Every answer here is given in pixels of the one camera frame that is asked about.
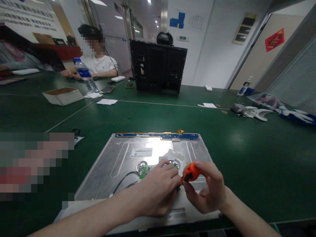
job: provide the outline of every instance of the red sign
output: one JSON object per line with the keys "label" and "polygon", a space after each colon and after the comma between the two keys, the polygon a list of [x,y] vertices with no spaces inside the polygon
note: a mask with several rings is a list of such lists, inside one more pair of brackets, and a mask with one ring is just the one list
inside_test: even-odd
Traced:
{"label": "red sign", "polygon": [[284,28],[266,39],[267,52],[284,43]]}

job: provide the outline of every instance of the green circuit board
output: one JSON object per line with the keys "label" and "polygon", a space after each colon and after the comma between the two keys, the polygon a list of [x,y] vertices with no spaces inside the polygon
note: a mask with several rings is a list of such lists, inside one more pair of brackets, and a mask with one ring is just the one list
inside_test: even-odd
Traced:
{"label": "green circuit board", "polygon": [[139,179],[145,178],[145,176],[155,167],[156,165],[145,165],[143,168],[141,168]]}

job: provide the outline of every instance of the orange screwdriver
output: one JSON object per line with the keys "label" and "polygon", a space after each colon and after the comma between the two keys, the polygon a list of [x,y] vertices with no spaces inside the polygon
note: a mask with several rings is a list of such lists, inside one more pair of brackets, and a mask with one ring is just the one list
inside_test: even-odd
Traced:
{"label": "orange screwdriver", "polygon": [[184,175],[181,177],[181,184],[183,180],[186,182],[191,182],[191,181],[196,180],[198,176],[200,175],[200,173],[201,173],[200,169],[197,168],[194,163],[189,164],[184,172]]}

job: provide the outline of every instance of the blue circuit board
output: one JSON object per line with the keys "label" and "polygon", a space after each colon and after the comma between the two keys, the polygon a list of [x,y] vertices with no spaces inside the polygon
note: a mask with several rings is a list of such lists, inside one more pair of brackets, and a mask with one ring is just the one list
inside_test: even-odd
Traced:
{"label": "blue circuit board", "polygon": [[198,133],[117,133],[116,137],[160,137],[160,140],[199,140]]}

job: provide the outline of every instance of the water bottle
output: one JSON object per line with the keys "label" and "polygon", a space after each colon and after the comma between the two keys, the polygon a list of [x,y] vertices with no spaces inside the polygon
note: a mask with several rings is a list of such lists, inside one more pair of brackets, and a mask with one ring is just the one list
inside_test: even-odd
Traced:
{"label": "water bottle", "polygon": [[88,88],[89,92],[99,92],[99,89],[96,86],[88,67],[83,62],[81,62],[80,58],[74,58],[74,60],[76,62],[76,69],[85,82],[85,85]]}
{"label": "water bottle", "polygon": [[251,80],[253,79],[253,76],[250,76],[248,81],[246,81],[243,85],[243,87],[240,89],[240,91],[238,91],[237,95],[244,95],[244,93],[246,92],[246,90],[248,89]]}

